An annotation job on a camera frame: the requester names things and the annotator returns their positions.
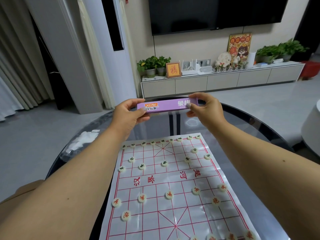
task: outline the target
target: hand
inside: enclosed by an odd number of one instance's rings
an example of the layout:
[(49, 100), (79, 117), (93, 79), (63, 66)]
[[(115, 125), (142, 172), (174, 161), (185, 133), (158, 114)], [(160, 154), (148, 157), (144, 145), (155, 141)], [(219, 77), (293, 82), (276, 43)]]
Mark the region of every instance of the hand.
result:
[(128, 139), (130, 132), (135, 125), (150, 119), (150, 115), (144, 115), (147, 111), (144, 110), (146, 108), (129, 111), (129, 109), (144, 101), (143, 98), (132, 98), (123, 101), (115, 107), (110, 128), (116, 129), (116, 132), (123, 136), (123, 141)]
[(196, 92), (189, 95), (190, 98), (198, 98), (204, 100), (204, 106), (197, 106), (195, 104), (187, 104), (191, 111), (186, 115), (188, 117), (198, 117), (201, 123), (209, 129), (216, 129), (217, 127), (227, 123), (223, 115), (222, 105), (218, 99), (204, 92)]

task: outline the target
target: green plant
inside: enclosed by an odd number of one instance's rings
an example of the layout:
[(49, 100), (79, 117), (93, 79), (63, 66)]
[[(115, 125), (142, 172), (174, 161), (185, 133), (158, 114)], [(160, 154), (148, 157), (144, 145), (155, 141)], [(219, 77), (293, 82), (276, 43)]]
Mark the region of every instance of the green plant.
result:
[(170, 56), (169, 56), (169, 58), (164, 58), (163, 56), (160, 56), (156, 62), (157, 67), (158, 68), (166, 67), (166, 63), (169, 63), (170, 60), (171, 60)]
[(281, 50), (277, 45), (264, 46), (257, 50), (258, 56), (278, 56), (281, 54)]
[(298, 40), (290, 39), (286, 43), (280, 43), (278, 45), (279, 50), (282, 51), (282, 54), (288, 54), (292, 56), (296, 52), (306, 52), (308, 47), (303, 47)]
[(140, 60), (137, 63), (137, 69), (139, 72), (144, 72), (144, 70), (155, 69), (158, 67), (157, 61), (158, 61), (158, 58), (155, 56), (151, 56), (146, 60)]

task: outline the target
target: chinese chess board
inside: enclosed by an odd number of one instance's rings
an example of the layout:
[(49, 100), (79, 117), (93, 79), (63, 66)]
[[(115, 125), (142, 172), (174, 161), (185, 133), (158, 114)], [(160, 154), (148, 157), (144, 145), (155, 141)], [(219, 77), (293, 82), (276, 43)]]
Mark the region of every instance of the chinese chess board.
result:
[[(194, 236), (205, 240), (210, 233), (217, 239), (232, 239), (228, 238), (230, 233), (238, 239), (260, 239), (200, 133), (124, 144), (118, 154), (100, 240), (189, 240)], [(129, 162), (131, 157), (135, 158), (133, 163)], [(119, 172), (122, 166), (126, 170)], [(219, 188), (222, 184), (227, 191)], [(192, 193), (194, 187), (201, 190), (199, 195)], [(174, 194), (171, 200), (165, 197), (168, 190)], [(142, 193), (144, 203), (138, 201)], [(215, 197), (220, 201), (218, 206), (212, 203)], [(122, 202), (119, 207), (112, 206), (115, 198)], [(125, 211), (131, 214), (128, 221), (121, 218)], [(253, 238), (246, 236), (248, 230)]]

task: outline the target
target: black tv screen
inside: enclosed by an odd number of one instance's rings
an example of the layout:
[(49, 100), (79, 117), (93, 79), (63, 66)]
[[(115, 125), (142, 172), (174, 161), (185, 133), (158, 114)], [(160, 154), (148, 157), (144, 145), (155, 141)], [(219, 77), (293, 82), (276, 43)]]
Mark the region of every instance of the black tv screen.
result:
[(149, 0), (152, 35), (279, 23), (288, 0)]

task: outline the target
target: cartoon poster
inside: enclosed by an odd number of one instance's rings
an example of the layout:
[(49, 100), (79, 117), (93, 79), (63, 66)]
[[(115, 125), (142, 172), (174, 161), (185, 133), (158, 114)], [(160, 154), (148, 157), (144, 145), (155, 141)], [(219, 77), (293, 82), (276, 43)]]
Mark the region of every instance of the cartoon poster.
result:
[(232, 34), (229, 38), (228, 52), (232, 60), (237, 58), (238, 61), (246, 61), (249, 54), (252, 33)]

